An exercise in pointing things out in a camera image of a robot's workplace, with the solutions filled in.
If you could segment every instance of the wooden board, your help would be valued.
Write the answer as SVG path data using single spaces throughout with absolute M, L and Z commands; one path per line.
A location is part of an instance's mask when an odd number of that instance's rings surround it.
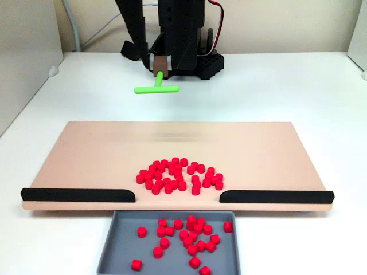
M 215 167 L 224 174 L 224 189 L 153 195 L 136 183 L 139 170 L 175 156 Z M 23 201 L 28 210 L 324 211 L 332 206 L 219 202 L 226 190 L 325 191 L 291 123 L 70 121 L 31 188 L 128 189 L 136 202 Z

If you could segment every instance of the red game piece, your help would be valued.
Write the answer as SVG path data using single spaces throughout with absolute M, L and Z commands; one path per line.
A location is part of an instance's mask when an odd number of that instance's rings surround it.
M 164 183 L 161 179 L 157 179 L 155 181 L 155 185 L 159 186 L 159 189 L 162 189 L 164 187 Z
M 199 265 L 201 264 L 201 261 L 198 257 L 194 256 L 190 261 L 189 261 L 189 265 L 193 268 L 193 269 L 197 269 L 199 267 Z
M 204 165 L 204 164 L 199 164 L 199 165 L 197 166 L 197 172 L 198 172 L 199 174 L 204 174 L 204 173 L 205 173 L 205 165 Z
M 202 233 L 202 225 L 199 225 L 198 223 L 196 225 L 194 225 L 194 231 L 197 234 L 201 234 Z
M 178 189 L 179 191 L 185 191 L 186 190 L 186 182 L 179 182 L 178 183 Z
M 217 181 L 216 182 L 216 190 L 222 190 L 223 189 L 223 182 Z
M 146 180 L 145 181 L 146 190 L 151 190 L 152 187 L 153 187 L 153 181 L 151 179 Z
M 162 160 L 161 160 L 161 165 L 164 165 L 164 166 L 165 166 L 165 168 L 167 168 L 167 166 L 168 166 L 168 160 L 166 160 L 166 159 L 162 159 Z
M 210 241 L 216 245 L 220 243 L 220 237 L 218 234 L 210 236 Z
M 171 237 L 174 235 L 174 228 L 172 226 L 166 227 L 166 235 Z
M 163 179 L 163 183 L 164 183 L 164 185 L 170 184 L 171 183 L 171 179 L 170 178 L 164 178 Z
M 189 175 L 193 175 L 195 173 L 195 167 L 193 166 L 188 166 L 188 174 Z
M 166 219 L 160 219 L 158 221 L 159 226 L 161 227 L 167 227 L 167 220 Z
M 140 173 L 139 173 L 139 174 L 141 174 L 141 175 L 145 175 L 146 173 L 148 173 L 148 171 L 147 171 L 147 170 L 145 170 L 145 169 L 142 169 L 142 170 L 140 170 Z
M 212 271 L 207 266 L 204 266 L 202 269 L 199 270 L 199 275 L 211 275 Z
M 193 244 L 193 239 L 191 239 L 190 237 L 186 237 L 185 239 L 183 239 L 183 246 L 185 248 L 188 248 L 192 244 Z
M 205 250 L 205 242 L 202 239 L 197 242 L 196 249 L 199 252 L 203 252 Z
M 204 226 L 206 224 L 206 220 L 204 218 L 199 218 L 196 221 L 197 224 Z
M 163 256 L 163 249 L 159 246 L 153 249 L 153 257 L 156 259 L 160 259 Z
M 199 176 L 198 175 L 191 176 L 191 183 L 194 183 L 197 180 L 199 180 Z
M 179 232 L 179 239 L 181 240 L 181 241 L 183 241 L 185 238 L 187 238 L 189 236 L 189 232 L 188 231 L 186 231 L 186 230 L 181 230 L 180 232 Z
M 142 270 L 143 262 L 139 260 L 133 260 L 131 263 L 131 269 L 134 271 L 140 271 Z
M 202 180 L 202 186 L 204 188 L 209 188 L 212 185 L 212 181 L 210 179 L 203 179 Z
M 153 178 L 152 174 L 150 174 L 150 173 L 144 175 L 145 180 L 152 179 L 152 178 Z
M 168 166 L 168 174 L 170 176 L 173 176 L 175 172 L 176 172 L 176 168 L 174 166 Z
M 215 174 L 216 173 L 216 169 L 214 167 L 209 167 L 207 170 L 208 173 L 212 173 Z
M 203 231 L 205 235 L 209 236 L 213 233 L 213 228 L 211 225 L 204 225 Z
M 233 226 L 232 226 L 232 223 L 230 222 L 225 222 L 223 224 L 223 229 L 224 229 L 224 232 L 226 233 L 231 233 L 233 231 Z
M 197 254 L 197 248 L 196 246 L 193 246 L 193 245 L 190 245 L 188 247 L 188 253 L 191 255 L 191 256 L 195 256 Z
M 216 176 L 219 178 L 219 180 L 223 181 L 223 174 L 218 173 Z
M 173 192 L 172 185 L 170 183 L 165 184 L 165 193 L 171 194 Z
M 162 179 L 162 172 L 156 171 L 154 173 L 154 179 Z
M 179 158 L 172 158 L 172 161 L 175 165 L 179 164 Z
M 193 239 L 194 242 L 197 240 L 197 233 L 196 232 L 190 232 L 189 237 Z
M 178 182 L 177 180 L 171 180 L 171 185 L 172 185 L 172 189 L 176 190 L 178 187 Z
M 188 165 L 188 159 L 186 158 L 182 158 L 179 163 L 183 166 L 186 167 Z
M 137 232 L 138 232 L 138 237 L 139 238 L 145 238 L 145 236 L 147 235 L 147 230 L 143 226 L 142 227 L 139 227 L 138 230 L 137 230 Z
M 181 164 L 176 164 L 176 165 L 174 166 L 174 168 L 176 168 L 176 170 L 177 170 L 177 171 L 182 171 L 182 166 L 181 166 Z
M 161 187 L 155 184 L 155 185 L 153 185 L 153 187 L 151 188 L 151 192 L 152 192 L 154 195 L 158 195 L 158 194 L 161 192 Z
M 199 164 L 197 163 L 197 162 L 191 162 L 191 166 L 193 166 L 194 167 L 194 169 L 195 169 L 195 171 L 197 170 L 197 166 L 198 166 Z
M 145 178 L 144 178 L 143 175 L 137 175 L 136 176 L 136 182 L 137 183 L 142 184 L 142 183 L 144 183 L 144 181 L 145 181 Z
M 205 248 L 210 253 L 213 253 L 217 249 L 217 246 L 216 246 L 216 244 L 214 242 L 209 241 L 209 242 L 206 243 Z
M 170 241 L 167 238 L 161 238 L 159 245 L 162 249 L 167 249 L 170 246 Z
M 156 171 L 157 170 L 157 166 L 154 165 L 154 164 L 149 165 L 149 170 Z
M 166 228 L 163 226 L 160 226 L 159 228 L 157 228 L 157 236 L 159 238 L 163 238 L 166 235 Z

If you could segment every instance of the white table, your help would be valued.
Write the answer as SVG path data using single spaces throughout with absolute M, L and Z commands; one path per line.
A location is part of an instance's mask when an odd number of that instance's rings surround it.
M 367 82 L 345 53 L 226 55 L 210 81 L 173 77 L 163 84 L 178 84 L 179 93 L 133 93 L 153 83 L 141 62 L 117 53 L 65 55 L 0 138 L 0 274 L 96 273 L 112 212 L 21 207 L 21 188 L 69 120 L 293 122 L 334 207 L 236 213 L 242 274 L 363 273 Z

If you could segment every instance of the tray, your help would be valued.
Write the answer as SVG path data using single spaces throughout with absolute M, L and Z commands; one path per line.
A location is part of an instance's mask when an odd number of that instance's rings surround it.
M 163 257 L 155 259 L 153 248 L 159 246 L 160 238 L 157 237 L 158 220 L 166 218 L 169 226 L 173 226 L 175 219 L 184 221 L 189 215 L 197 218 L 203 217 L 207 223 L 213 226 L 213 234 L 218 234 L 221 243 L 216 251 L 198 252 L 201 260 L 198 269 L 189 266 L 191 256 L 188 255 L 183 243 L 179 239 L 178 230 L 170 240 L 170 247 L 164 250 Z M 223 231 L 223 222 L 232 222 L 233 232 Z M 136 230 L 144 226 L 147 229 L 147 237 L 138 238 Z M 210 237 L 204 234 L 198 236 L 198 240 L 208 242 Z M 141 260 L 143 267 L 140 272 L 131 270 L 132 260 Z M 212 274 L 238 275 L 240 274 L 239 257 L 237 250 L 235 216 L 231 211 L 115 211 L 112 217 L 110 230 L 101 255 L 98 275 L 190 275 L 199 274 L 199 269 L 208 266 Z

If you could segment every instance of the green handle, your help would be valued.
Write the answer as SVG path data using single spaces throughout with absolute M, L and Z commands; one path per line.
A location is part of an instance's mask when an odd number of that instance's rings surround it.
M 177 93 L 179 86 L 162 86 L 163 72 L 157 73 L 155 85 L 153 87 L 136 87 L 134 92 L 136 94 L 143 93 Z

